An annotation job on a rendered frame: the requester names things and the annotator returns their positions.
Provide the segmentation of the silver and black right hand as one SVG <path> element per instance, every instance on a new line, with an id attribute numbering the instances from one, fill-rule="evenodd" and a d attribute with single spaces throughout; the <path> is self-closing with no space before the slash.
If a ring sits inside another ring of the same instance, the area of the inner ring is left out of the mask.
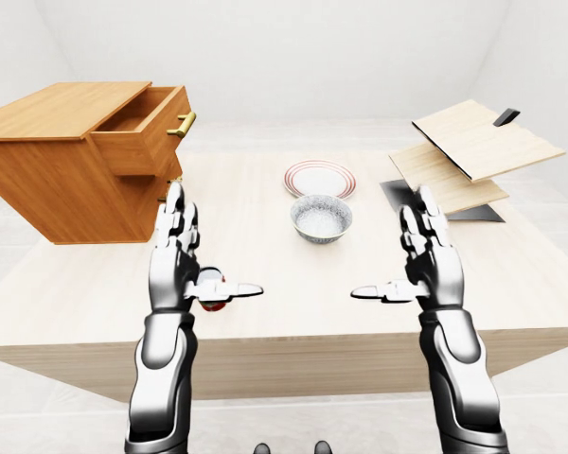
<path id="1" fill-rule="evenodd" d="M 460 256 L 450 241 L 447 218 L 428 186 L 419 186 L 413 202 L 399 208 L 399 225 L 407 277 L 355 288 L 350 296 L 385 304 L 416 300 L 423 310 L 461 307 L 465 281 Z"/>

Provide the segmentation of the silver and black left hand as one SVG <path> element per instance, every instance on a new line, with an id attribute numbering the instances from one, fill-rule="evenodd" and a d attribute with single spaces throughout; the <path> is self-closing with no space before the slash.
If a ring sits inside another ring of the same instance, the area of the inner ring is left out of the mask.
<path id="1" fill-rule="evenodd" d="M 200 269 L 199 216 L 194 202 L 186 201 L 181 183 L 171 183 L 167 201 L 155 222 L 156 243 L 151 253 L 149 292 L 154 311 L 189 311 L 194 301 L 231 303 L 237 298 L 261 295 L 263 287 L 213 280 L 197 285 Z"/>

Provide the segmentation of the closed wooden drawer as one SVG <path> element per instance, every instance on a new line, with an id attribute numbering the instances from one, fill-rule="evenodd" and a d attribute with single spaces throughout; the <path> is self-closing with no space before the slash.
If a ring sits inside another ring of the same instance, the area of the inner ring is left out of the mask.
<path id="1" fill-rule="evenodd" d="M 180 161 L 176 154 L 173 154 L 168 162 L 167 168 L 163 175 L 156 177 L 156 189 L 155 193 L 160 193 L 163 189 L 167 189 L 169 191 L 170 183 L 169 180 L 181 176 L 183 173 L 180 165 Z"/>
<path id="2" fill-rule="evenodd" d="M 145 223 L 147 227 L 147 232 L 149 237 L 152 236 L 154 229 L 155 229 L 155 221 L 157 215 L 160 211 L 160 205 L 163 203 L 159 203 L 157 198 L 166 196 L 167 197 L 168 190 L 163 189 L 160 193 L 155 193 L 147 198 L 145 203 Z"/>

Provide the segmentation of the open wooden drawer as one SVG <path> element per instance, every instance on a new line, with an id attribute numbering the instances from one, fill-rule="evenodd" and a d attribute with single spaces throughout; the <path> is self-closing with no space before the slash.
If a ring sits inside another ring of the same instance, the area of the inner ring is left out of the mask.
<path id="1" fill-rule="evenodd" d="M 110 118 L 90 138 L 116 176 L 164 176 L 181 138 L 169 134 L 191 112 L 186 88 L 148 87 Z"/>

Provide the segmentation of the wooden cabinet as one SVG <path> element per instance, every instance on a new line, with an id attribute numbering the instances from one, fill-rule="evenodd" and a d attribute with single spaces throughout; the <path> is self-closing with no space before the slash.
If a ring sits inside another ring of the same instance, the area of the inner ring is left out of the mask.
<path id="1" fill-rule="evenodd" d="M 0 196 L 56 244 L 150 239 L 154 175 L 116 176 L 90 138 L 149 81 L 59 82 L 0 108 Z"/>

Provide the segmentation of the red mug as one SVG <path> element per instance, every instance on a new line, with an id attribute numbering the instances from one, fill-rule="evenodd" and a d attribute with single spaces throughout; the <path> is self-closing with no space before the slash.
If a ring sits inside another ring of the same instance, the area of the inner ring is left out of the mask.
<path id="1" fill-rule="evenodd" d="M 219 280 L 220 282 L 225 282 L 226 279 L 222 272 L 216 267 L 203 267 L 200 269 L 198 279 L 196 284 L 199 286 L 204 282 Z M 216 312 L 224 309 L 226 303 L 201 303 L 202 308 L 207 312 Z"/>

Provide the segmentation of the patterned blue-white bowl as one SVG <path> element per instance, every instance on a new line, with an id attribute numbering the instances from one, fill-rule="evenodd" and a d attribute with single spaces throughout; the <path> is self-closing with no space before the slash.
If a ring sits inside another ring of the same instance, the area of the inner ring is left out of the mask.
<path id="1" fill-rule="evenodd" d="M 350 228 L 353 215 L 341 199 L 330 195 L 307 195 L 298 198 L 290 210 L 295 231 L 315 244 L 337 241 Z"/>

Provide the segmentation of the pale wooden two-tier rack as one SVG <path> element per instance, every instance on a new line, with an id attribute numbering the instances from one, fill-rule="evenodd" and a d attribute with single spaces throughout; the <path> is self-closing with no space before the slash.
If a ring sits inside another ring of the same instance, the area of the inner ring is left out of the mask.
<path id="1" fill-rule="evenodd" d="M 381 183 L 391 207 L 411 205 L 426 185 L 449 220 L 503 223 L 491 205 L 508 194 L 493 178 L 566 153 L 518 124 L 519 114 L 468 99 L 414 120 L 423 141 L 392 152 L 399 176 Z"/>

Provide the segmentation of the white plate with red rings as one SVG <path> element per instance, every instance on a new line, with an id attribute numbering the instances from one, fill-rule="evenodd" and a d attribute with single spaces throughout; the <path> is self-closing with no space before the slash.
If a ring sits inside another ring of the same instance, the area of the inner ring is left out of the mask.
<path id="1" fill-rule="evenodd" d="M 283 183 L 296 197 L 320 194 L 342 200 L 351 196 L 357 187 L 356 177 L 348 168 L 321 159 L 293 164 L 285 171 Z"/>

